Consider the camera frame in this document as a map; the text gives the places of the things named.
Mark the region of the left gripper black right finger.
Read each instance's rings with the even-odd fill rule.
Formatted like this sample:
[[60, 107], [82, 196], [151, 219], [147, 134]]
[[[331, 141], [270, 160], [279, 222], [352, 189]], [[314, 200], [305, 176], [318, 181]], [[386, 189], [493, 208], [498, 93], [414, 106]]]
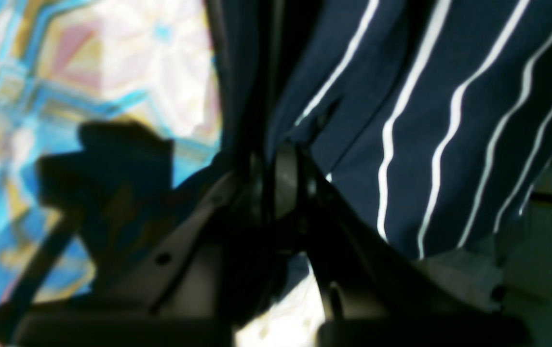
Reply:
[[304, 253], [326, 321], [318, 347], [527, 347], [519, 318], [448, 294], [351, 210], [308, 152], [282, 145], [273, 162], [274, 246]]

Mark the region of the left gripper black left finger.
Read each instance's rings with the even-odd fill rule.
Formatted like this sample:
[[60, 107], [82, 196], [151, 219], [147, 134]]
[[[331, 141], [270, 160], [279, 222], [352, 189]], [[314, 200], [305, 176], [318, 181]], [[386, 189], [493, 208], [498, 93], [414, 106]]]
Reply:
[[[178, 187], [173, 165], [155, 156], [120, 160], [118, 193], [138, 189], [128, 212], [115, 213], [123, 244], [104, 242], [95, 203], [103, 185], [79, 175], [94, 167], [95, 152], [45, 158], [45, 202], [66, 209], [62, 224], [38, 250], [16, 299], [13, 344], [20, 347], [230, 347], [232, 329], [271, 304], [271, 253], [263, 223], [263, 163], [253, 153], [241, 168], [221, 161]], [[31, 305], [64, 242], [77, 233], [96, 263], [88, 294]]]

